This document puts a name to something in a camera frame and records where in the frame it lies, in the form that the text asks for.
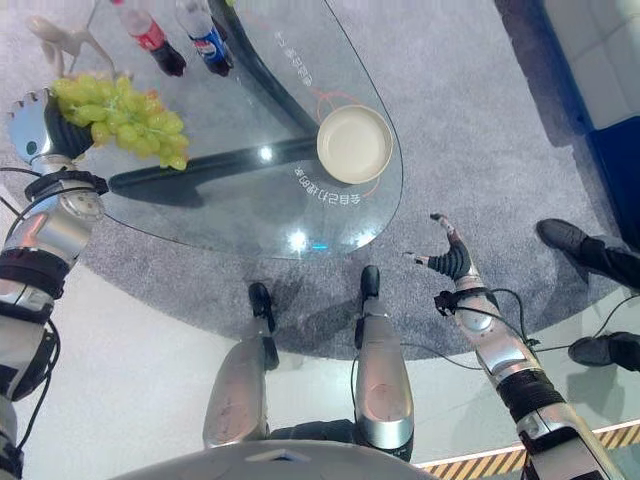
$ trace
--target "bunch of grapes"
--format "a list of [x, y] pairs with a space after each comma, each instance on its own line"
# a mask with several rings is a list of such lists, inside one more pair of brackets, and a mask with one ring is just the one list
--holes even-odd
[[116, 145], [141, 158], [157, 155], [161, 167], [187, 168], [189, 139], [180, 133], [184, 124], [157, 92], [138, 92], [127, 77], [114, 83], [86, 74], [56, 80], [53, 92], [68, 121], [79, 127], [91, 124], [96, 145], [115, 136]]

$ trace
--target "robot leg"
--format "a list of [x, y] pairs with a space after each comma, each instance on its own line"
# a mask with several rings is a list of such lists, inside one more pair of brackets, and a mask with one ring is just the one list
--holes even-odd
[[378, 299], [380, 272], [362, 271], [362, 318], [356, 328], [360, 350], [356, 384], [356, 436], [360, 443], [403, 460], [413, 449], [413, 398], [400, 339]]
[[271, 337], [275, 322], [264, 285], [251, 285], [249, 298], [256, 328], [231, 349], [218, 371], [202, 433], [206, 448], [261, 440], [269, 434], [264, 375], [278, 366]]

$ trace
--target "yellow black stripe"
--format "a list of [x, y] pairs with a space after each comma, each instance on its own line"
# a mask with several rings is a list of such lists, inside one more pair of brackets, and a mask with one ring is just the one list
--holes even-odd
[[[640, 423], [600, 432], [596, 436], [608, 450], [627, 447], [640, 443]], [[473, 480], [521, 470], [525, 460], [526, 451], [519, 446], [467, 460], [430, 464], [424, 469], [442, 480]]]

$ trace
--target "glass tabletop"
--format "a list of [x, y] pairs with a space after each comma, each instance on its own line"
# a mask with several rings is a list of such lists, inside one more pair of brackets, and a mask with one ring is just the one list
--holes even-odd
[[[178, 112], [189, 136], [184, 172], [161, 169], [107, 146], [87, 168], [109, 181], [107, 212], [141, 231], [196, 247], [242, 255], [307, 258], [353, 251], [393, 217], [402, 190], [402, 159], [391, 120], [338, 20], [322, 0], [211, 0], [234, 68], [207, 70], [173, 13], [174, 2], [149, 2], [150, 13], [187, 62], [168, 77], [102, 1], [90, 30], [116, 68], [139, 90], [156, 89]], [[103, 68], [83, 51], [74, 71]], [[393, 132], [391, 161], [378, 179], [333, 179], [316, 152], [319, 124], [340, 106], [379, 112]]]

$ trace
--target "white plate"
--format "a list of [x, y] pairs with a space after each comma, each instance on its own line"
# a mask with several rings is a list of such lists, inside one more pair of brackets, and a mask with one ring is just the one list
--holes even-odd
[[389, 164], [393, 135], [378, 112], [348, 105], [324, 119], [317, 148], [320, 162], [333, 178], [344, 183], [365, 183]]

